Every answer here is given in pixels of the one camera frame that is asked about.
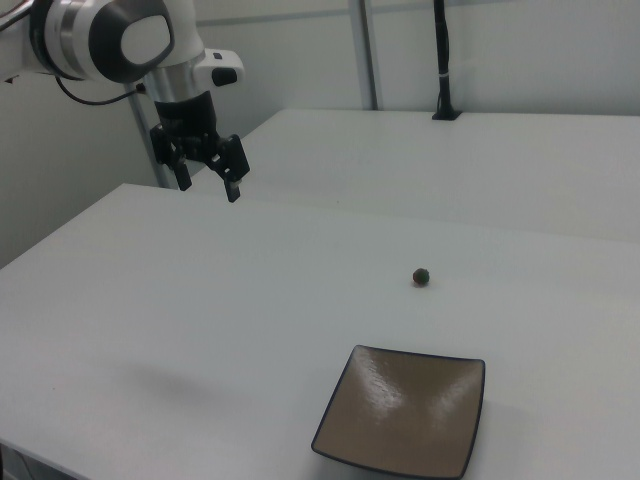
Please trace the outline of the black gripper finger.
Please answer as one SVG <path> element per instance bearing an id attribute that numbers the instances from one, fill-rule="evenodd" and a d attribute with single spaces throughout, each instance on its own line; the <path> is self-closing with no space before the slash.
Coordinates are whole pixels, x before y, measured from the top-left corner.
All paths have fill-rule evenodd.
<path id="1" fill-rule="evenodd" d="M 174 173 L 181 191 L 189 189 L 192 181 L 182 146 L 171 139 L 161 124 L 154 126 L 149 135 L 156 162 L 167 166 Z"/>
<path id="2" fill-rule="evenodd" d="M 241 196 L 242 179 L 250 171 L 241 139 L 233 134 L 215 140 L 205 165 L 223 180 L 227 200 L 230 203 L 238 200 Z"/>

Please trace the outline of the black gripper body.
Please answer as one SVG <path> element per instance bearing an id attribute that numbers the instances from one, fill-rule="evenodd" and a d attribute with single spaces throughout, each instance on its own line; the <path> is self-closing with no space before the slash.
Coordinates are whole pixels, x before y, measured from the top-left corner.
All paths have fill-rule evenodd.
<path id="1" fill-rule="evenodd" d="M 152 146 L 160 164 L 178 158 L 200 163 L 217 155 L 217 118 L 209 92 L 178 102 L 155 101 L 159 123 L 152 128 Z"/>

